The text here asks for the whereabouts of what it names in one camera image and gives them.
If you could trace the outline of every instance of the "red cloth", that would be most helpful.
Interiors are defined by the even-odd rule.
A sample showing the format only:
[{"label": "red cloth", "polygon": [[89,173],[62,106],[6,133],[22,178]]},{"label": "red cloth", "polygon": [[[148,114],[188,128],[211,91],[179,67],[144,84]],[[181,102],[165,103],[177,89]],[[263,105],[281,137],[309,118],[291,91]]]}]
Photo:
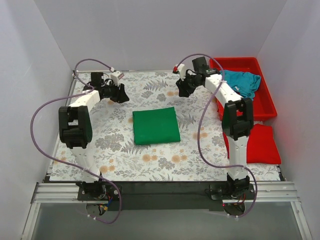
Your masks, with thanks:
[{"label": "red cloth", "polygon": [[[229,143],[223,134],[229,158]],[[281,164],[281,158],[274,140],[271,126],[255,124],[250,132],[246,148],[247,164]]]}]

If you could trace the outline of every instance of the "red tray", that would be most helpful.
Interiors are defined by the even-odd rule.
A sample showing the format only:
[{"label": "red tray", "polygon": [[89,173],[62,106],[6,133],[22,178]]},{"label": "red tray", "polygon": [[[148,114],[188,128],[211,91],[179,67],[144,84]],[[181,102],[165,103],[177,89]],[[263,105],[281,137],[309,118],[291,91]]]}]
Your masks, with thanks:
[{"label": "red tray", "polygon": [[[261,72],[259,63],[255,57],[221,57],[216,58],[223,69],[236,72],[249,72],[261,76],[261,83],[253,98],[253,120],[266,121],[277,116],[277,111],[268,91],[264,76]],[[218,65],[210,59],[210,67],[220,70]],[[224,107],[217,100],[220,120],[224,115]]]}]

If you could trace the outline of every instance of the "folded green towel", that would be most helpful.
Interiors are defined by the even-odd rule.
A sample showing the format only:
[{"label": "folded green towel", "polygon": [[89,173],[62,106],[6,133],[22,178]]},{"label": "folded green towel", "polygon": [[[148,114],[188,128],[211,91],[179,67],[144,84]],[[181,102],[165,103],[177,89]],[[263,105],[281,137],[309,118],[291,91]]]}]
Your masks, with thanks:
[{"label": "folded green towel", "polygon": [[174,107],[134,111],[134,143],[136,145],[180,142],[180,133]]}]

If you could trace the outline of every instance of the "blue cloth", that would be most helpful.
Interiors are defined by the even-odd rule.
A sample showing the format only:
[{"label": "blue cloth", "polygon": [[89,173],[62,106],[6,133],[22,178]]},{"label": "blue cloth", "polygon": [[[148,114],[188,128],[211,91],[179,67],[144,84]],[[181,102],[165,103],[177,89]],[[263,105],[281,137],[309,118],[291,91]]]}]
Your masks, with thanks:
[{"label": "blue cloth", "polygon": [[255,91],[258,90],[261,82],[261,76],[254,75],[251,72],[224,70],[224,80],[228,85],[244,98],[254,100]]}]

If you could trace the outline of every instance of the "floral tablecloth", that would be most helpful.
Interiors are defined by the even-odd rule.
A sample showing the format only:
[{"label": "floral tablecloth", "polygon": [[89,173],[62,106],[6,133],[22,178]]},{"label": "floral tablecloth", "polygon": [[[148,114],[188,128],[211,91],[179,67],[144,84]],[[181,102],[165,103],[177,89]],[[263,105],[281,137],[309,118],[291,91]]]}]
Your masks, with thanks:
[{"label": "floral tablecloth", "polygon": [[[170,72],[125,72],[121,80],[130,101],[118,104],[103,99],[90,112],[93,139],[91,149],[102,175],[112,181],[225,181],[227,171],[206,165],[197,147],[198,123],[211,93],[199,87],[189,98],[180,98],[176,81]],[[85,82],[90,73],[79,75]],[[73,93],[82,91],[77,82]],[[133,111],[174,106],[181,142],[136,146]],[[212,102],[201,128],[204,156],[215,165],[228,165],[216,103]],[[75,157],[63,143],[56,157],[75,163]],[[279,181],[276,165],[249,164],[259,181]],[[51,181],[79,181],[77,168],[54,162]]]}]

